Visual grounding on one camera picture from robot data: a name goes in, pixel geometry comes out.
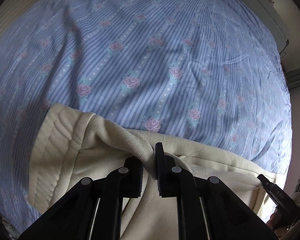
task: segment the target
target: silver screw head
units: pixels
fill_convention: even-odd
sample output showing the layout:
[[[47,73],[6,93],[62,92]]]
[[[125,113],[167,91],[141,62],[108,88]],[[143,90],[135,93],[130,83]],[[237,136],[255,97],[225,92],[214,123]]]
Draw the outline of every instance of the silver screw head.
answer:
[[[91,179],[89,179],[89,178],[83,178],[83,179],[81,180],[81,184],[82,184],[82,185],[89,185],[90,182],[91,182]]]
[[[172,167],[172,172],[174,172],[174,173],[179,173],[179,172],[181,172],[181,168],[180,167],[178,167],[178,166],[174,166],[174,167]]]
[[[220,181],[216,176],[210,177],[209,180],[210,180],[210,182],[213,183],[213,184],[218,184],[219,181]]]
[[[129,169],[126,168],[126,167],[121,167],[121,168],[119,169],[119,173],[121,173],[121,174],[126,174],[128,171],[129,171]]]

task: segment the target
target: white wall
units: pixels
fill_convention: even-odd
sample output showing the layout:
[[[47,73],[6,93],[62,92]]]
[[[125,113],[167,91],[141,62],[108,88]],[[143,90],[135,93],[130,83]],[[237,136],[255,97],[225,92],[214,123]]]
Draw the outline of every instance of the white wall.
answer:
[[[287,55],[282,62],[287,72],[300,67],[300,11],[292,0],[273,0],[274,8],[286,22],[289,34],[289,45],[285,49]]]
[[[290,91],[292,115],[292,158],[284,190],[291,195],[300,176],[300,87]]]

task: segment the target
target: hand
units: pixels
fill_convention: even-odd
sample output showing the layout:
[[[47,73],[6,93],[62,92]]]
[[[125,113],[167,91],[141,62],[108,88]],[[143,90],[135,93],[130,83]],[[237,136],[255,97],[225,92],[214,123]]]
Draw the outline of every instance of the hand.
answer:
[[[270,220],[266,223],[266,225],[271,229],[273,230],[273,224],[272,224],[272,221],[275,217],[275,213],[273,213],[271,216],[270,216]],[[274,231],[274,233],[279,237],[279,239],[281,237],[283,237],[288,231],[288,227],[282,227],[282,228],[278,228]]]

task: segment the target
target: blue fabric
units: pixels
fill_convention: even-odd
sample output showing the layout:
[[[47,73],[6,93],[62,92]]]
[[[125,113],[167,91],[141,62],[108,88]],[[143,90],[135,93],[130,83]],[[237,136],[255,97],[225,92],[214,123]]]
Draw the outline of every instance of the blue fabric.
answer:
[[[290,98],[274,39],[239,0],[41,0],[0,40],[0,212],[19,231],[53,103],[285,173]]]

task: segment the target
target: blue striped bedsheet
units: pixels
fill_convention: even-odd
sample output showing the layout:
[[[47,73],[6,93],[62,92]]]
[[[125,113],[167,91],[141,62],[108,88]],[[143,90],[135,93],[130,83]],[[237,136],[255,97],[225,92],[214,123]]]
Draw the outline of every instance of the blue striped bedsheet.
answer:
[[[285,173],[290,98],[239,0],[40,0],[0,40],[0,212],[25,230],[31,149],[54,103]]]

